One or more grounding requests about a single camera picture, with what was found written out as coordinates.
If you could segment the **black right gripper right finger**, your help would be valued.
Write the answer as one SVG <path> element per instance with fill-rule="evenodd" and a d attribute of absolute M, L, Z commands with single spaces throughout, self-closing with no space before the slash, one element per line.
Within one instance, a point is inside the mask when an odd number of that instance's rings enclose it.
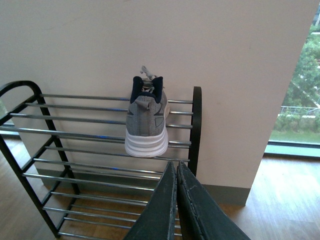
<path fill-rule="evenodd" d="M 248 240 L 184 162 L 177 166 L 177 205 L 184 240 Z"/>

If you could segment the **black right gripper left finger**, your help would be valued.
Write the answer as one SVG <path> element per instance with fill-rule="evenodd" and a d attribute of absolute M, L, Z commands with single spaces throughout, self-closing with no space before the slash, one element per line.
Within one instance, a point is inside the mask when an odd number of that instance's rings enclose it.
<path fill-rule="evenodd" d="M 140 217 L 125 240 L 173 240 L 177 202 L 177 177 L 169 161 Z"/>

